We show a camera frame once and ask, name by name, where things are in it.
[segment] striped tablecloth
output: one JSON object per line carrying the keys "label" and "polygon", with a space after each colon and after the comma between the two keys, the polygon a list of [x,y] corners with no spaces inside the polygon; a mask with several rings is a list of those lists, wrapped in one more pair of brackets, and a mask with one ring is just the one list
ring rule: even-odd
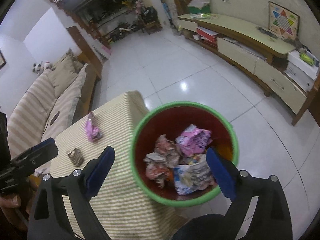
{"label": "striped tablecloth", "polygon": [[[112,240],[116,239],[169,239],[185,224],[186,219],[178,216],[172,207],[159,204],[147,197],[136,185],[130,168],[129,150],[133,130],[146,115],[143,99],[139,92],[130,91],[109,101],[93,113],[103,138],[91,143],[85,136],[82,118],[56,137],[58,156],[52,160],[51,175],[69,175],[75,167],[66,151],[77,147],[84,155],[81,169],[91,159],[97,158],[110,145],[115,149],[115,162],[98,195],[90,204],[100,223]],[[71,226],[82,235],[74,217],[68,197],[64,203]]]}

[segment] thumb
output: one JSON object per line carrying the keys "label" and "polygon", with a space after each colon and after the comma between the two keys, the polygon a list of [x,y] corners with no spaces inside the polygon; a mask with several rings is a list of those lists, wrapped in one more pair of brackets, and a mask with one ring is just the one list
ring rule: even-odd
{"label": "thumb", "polygon": [[21,206],[21,199],[19,195],[7,195],[0,197],[0,207],[18,208]]}

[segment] white tile floor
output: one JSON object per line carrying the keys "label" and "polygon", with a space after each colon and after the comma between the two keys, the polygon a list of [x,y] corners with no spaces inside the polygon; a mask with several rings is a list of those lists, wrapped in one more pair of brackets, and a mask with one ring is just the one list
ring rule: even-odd
{"label": "white tile floor", "polygon": [[[279,177],[298,239],[320,208],[320,129],[309,112],[291,125],[288,107],[265,98],[244,73],[171,30],[152,35],[133,33],[112,45],[93,100],[97,108],[128,90],[139,90],[148,109],[172,101],[196,101],[223,114],[239,140],[238,169],[255,177]],[[239,232],[244,236],[257,199]],[[222,194],[186,209],[190,218],[225,214],[230,200]]]}

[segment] metal screw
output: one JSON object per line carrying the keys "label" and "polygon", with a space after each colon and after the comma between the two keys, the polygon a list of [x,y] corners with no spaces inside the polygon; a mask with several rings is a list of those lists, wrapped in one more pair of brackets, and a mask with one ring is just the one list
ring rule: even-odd
{"label": "metal screw", "polygon": [[244,170],[240,171],[241,177],[247,177],[248,175],[249,175],[249,173],[247,171],[244,171]]}
{"label": "metal screw", "polygon": [[44,181],[46,181],[46,180],[50,179],[50,175],[49,175],[49,174],[46,174],[46,175],[43,176],[42,179],[43,179]]}
{"label": "metal screw", "polygon": [[272,181],[274,181],[274,182],[277,182],[277,181],[278,181],[278,177],[275,176],[275,175],[271,175],[271,176],[270,176],[270,179],[271,179]]}
{"label": "metal screw", "polygon": [[73,176],[79,176],[81,174],[81,170],[74,170],[72,174]]}

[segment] green rim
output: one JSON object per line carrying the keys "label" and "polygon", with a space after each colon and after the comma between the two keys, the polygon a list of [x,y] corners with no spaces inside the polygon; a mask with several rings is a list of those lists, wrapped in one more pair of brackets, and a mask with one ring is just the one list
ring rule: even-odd
{"label": "green rim", "polygon": [[166,199],[163,197],[160,197],[159,195],[155,194],[154,192],[152,192],[147,186],[146,184],[143,182],[143,180],[140,178],[140,175],[138,173],[138,170],[135,166],[135,161],[134,161],[134,152],[135,152],[135,147],[136,147],[136,143],[137,143],[137,138],[141,132],[141,130],[143,129],[143,127],[149,122],[149,120],[154,117],[156,114],[172,108],[172,107],[178,107],[178,106],[193,106],[193,107],[198,107],[201,109],[204,109],[206,111],[208,111],[209,113],[213,114],[215,117],[217,117],[222,124],[224,125],[224,127],[227,129],[230,137],[231,137],[231,141],[232,141],[232,148],[233,148],[233,158],[232,158],[232,162],[234,165],[238,165],[238,159],[239,159],[239,145],[238,145],[238,140],[236,137],[236,133],[232,128],[232,125],[217,111],[215,111],[214,109],[212,109],[211,107],[196,103],[196,102],[189,102],[189,101],[179,101],[179,102],[172,102],[172,103],[168,103],[162,106],[159,106],[158,108],[154,109],[153,111],[151,111],[150,113],[148,113],[138,124],[138,126],[136,127],[133,137],[132,137],[132,142],[131,142],[131,149],[130,149],[130,164],[131,164],[131,170],[132,170],[132,174],[133,177],[135,179],[135,181],[137,182],[138,186],[140,186],[142,188],[142,190],[152,199],[154,199],[155,201],[167,205],[167,206],[172,206],[172,207],[191,207],[191,206],[195,206],[195,205],[200,205],[203,204],[211,199],[213,199],[214,197],[216,197],[220,192],[220,187],[215,187],[213,190],[211,190],[210,192],[195,198],[195,199],[190,199],[190,200],[170,200],[170,199]]}

